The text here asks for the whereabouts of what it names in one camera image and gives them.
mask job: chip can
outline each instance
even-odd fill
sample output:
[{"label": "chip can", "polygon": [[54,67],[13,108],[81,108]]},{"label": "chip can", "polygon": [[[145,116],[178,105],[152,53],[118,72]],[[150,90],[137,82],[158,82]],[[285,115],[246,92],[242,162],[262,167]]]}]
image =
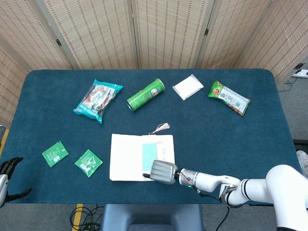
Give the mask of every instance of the chip can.
[{"label": "chip can", "polygon": [[150,83],[143,90],[139,91],[137,94],[134,94],[128,100],[126,100],[128,107],[132,111],[136,111],[146,102],[154,98],[156,95],[165,90],[165,86],[160,79],[156,79],[154,82]]}]

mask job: dark teal table cover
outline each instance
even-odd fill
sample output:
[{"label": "dark teal table cover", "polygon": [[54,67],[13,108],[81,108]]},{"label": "dark teal table cover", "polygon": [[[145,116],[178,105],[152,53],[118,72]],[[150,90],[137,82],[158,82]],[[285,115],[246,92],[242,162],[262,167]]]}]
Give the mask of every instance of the dark teal table cover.
[{"label": "dark teal table cover", "polygon": [[[204,88],[183,101],[172,86],[190,74]],[[95,78],[124,86],[104,112],[103,125],[73,113]],[[126,99],[156,78],[166,90],[131,111]],[[214,80],[251,99],[244,117],[220,100],[208,98]],[[111,134],[145,135],[164,122],[171,128],[158,134],[173,135],[180,168],[239,179],[265,178],[279,164],[299,169],[274,77],[268,70],[37,70],[26,77],[0,158],[24,157],[12,176],[9,193],[33,187],[15,203],[217,203],[177,183],[109,180]],[[50,168],[42,152],[57,141],[69,156]],[[90,178],[74,165],[87,149],[103,160]]]}]

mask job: blue sticky note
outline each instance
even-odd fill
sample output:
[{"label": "blue sticky note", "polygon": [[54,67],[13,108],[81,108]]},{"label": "blue sticky note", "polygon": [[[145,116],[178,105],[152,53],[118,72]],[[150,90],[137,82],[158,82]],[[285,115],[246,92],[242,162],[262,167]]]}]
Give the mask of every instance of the blue sticky note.
[{"label": "blue sticky note", "polygon": [[144,143],[142,145],[142,169],[151,171],[153,161],[157,159],[156,143]]}]

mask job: small white box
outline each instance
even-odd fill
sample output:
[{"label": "small white box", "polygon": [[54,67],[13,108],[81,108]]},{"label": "small white box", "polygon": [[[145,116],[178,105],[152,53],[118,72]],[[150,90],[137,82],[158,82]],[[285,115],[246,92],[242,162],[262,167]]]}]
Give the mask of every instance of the small white box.
[{"label": "small white box", "polygon": [[202,89],[203,85],[193,74],[191,74],[189,77],[173,86],[172,88],[183,100],[186,100],[188,97],[195,94],[198,90]]}]

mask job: green sachet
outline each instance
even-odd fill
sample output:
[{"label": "green sachet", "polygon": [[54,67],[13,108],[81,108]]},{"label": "green sachet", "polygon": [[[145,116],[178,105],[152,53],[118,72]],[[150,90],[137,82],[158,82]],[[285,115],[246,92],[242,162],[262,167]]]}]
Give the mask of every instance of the green sachet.
[{"label": "green sachet", "polygon": [[217,80],[212,84],[212,88],[208,94],[208,97],[220,99],[241,116],[244,116],[248,104],[251,101],[250,99],[247,99],[232,91],[231,89],[223,86]]},{"label": "green sachet", "polygon": [[89,149],[76,161],[77,165],[90,177],[103,162]]},{"label": "green sachet", "polygon": [[64,148],[61,141],[51,146],[49,149],[42,153],[49,167],[54,166],[60,160],[68,155],[67,150]]}]

